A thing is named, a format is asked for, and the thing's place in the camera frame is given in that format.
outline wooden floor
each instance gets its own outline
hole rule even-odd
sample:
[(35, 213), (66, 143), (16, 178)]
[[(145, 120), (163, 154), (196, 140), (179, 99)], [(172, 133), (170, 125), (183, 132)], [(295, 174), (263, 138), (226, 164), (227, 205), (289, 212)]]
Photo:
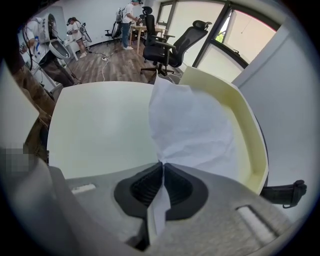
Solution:
[(151, 61), (144, 63), (142, 42), (140, 43), (139, 55), (137, 55), (137, 41), (132, 44), (132, 47), (133, 50), (124, 50), (120, 41), (109, 43), (108, 46), (105, 43), (99, 44), (90, 48), (90, 51), (107, 55), (110, 59), (107, 64), (101, 59), (101, 57), (105, 57), (104, 55), (87, 53), (86, 57), (79, 58), (79, 61), (73, 59), (68, 65), (82, 84), (101, 82), (104, 78), (105, 81), (148, 83), (155, 72), (144, 71), (143, 74), (140, 74), (140, 69), (153, 68), (154, 66)]

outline chair headrest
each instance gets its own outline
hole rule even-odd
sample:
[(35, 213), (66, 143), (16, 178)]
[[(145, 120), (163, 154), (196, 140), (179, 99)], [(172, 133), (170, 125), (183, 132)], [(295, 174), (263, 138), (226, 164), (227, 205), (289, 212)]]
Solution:
[(144, 7), (142, 7), (142, 9), (143, 9), (142, 13), (143, 13), (144, 15), (152, 14), (152, 8), (151, 8), (151, 7), (149, 7), (149, 6), (144, 6)]
[(204, 22), (201, 20), (196, 20), (192, 23), (192, 25), (197, 29), (197, 30), (207, 30), (209, 25), (211, 25), (211, 22)]

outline person's hair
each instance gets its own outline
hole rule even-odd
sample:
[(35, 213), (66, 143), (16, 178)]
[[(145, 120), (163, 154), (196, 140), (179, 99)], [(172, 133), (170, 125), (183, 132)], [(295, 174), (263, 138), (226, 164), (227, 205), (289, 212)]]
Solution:
[(77, 20), (76, 17), (69, 18), (69, 19), (68, 19), (68, 23), (69, 23), (69, 24), (70, 24), (70, 21), (74, 21), (74, 22), (79, 22), (79, 23), (81, 23), (79, 20)]

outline woman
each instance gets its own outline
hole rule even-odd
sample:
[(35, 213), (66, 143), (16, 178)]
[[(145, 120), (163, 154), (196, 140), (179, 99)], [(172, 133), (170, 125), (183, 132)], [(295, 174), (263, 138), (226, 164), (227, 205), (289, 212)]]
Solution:
[(80, 48), (80, 52), (81, 52), (80, 58), (87, 56), (86, 47), (84, 45), (84, 42), (82, 41), (82, 34), (80, 32), (81, 23), (75, 17), (72, 17), (68, 19), (68, 24), (71, 25), (73, 38)]

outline backpack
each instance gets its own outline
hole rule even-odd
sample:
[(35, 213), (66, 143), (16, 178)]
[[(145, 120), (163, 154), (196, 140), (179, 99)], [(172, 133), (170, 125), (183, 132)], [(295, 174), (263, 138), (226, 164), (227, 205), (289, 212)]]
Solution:
[(119, 10), (115, 13), (115, 22), (122, 22), (124, 18), (124, 10), (125, 8), (119, 8)]

